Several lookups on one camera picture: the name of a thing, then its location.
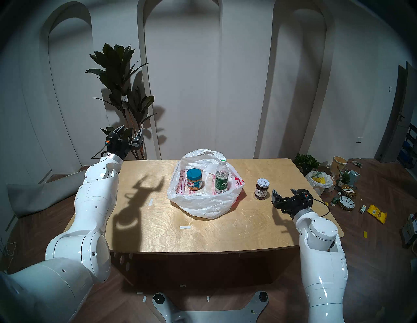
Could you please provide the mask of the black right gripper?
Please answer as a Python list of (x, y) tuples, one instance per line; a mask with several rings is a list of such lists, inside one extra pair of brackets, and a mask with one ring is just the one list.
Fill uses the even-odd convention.
[(274, 208), (279, 209), (284, 214), (295, 216), (299, 211), (311, 208), (313, 205), (313, 197), (308, 190), (290, 189), (293, 196), (281, 197), (278, 192), (272, 191), (272, 204)]

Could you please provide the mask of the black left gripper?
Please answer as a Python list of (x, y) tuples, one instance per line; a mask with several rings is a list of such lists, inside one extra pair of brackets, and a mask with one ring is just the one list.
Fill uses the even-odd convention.
[(112, 131), (112, 135), (107, 135), (105, 145), (107, 152), (118, 156), (123, 161), (130, 151), (140, 150), (143, 144), (143, 128), (139, 128), (135, 137), (132, 137), (131, 143), (124, 139), (126, 126), (120, 126)]

